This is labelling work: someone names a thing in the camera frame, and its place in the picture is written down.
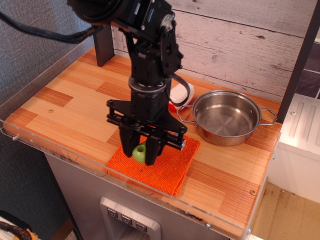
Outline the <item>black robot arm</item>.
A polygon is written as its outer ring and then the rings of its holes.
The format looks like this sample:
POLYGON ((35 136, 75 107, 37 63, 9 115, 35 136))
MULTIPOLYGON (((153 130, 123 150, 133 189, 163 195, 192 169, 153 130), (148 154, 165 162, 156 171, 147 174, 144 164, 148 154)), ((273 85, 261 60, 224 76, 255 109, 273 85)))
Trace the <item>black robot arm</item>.
POLYGON ((151 166, 165 146, 185 145, 187 128, 168 110, 172 80, 189 85, 176 72, 183 54, 176 42, 176 21, 164 0, 70 0, 68 5, 94 26, 112 25, 123 32, 131 59, 129 101, 107 101, 109 123, 117 125, 122 149, 132 157, 146 137, 144 162, 151 166))

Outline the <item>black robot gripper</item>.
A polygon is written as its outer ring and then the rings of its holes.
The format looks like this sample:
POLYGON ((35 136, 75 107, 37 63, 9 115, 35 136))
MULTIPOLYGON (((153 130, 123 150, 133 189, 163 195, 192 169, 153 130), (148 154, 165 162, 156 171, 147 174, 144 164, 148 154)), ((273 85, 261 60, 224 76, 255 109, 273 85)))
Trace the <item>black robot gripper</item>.
POLYGON ((140 144, 140 136, 145 142, 145 164, 152 166, 162 154, 165 145, 182 150, 185 146, 184 134, 187 127, 169 113, 172 78, 165 78, 157 85, 143 85, 129 78, 130 101, 110 99, 107 121, 119 127, 124 154, 130 158, 140 144))

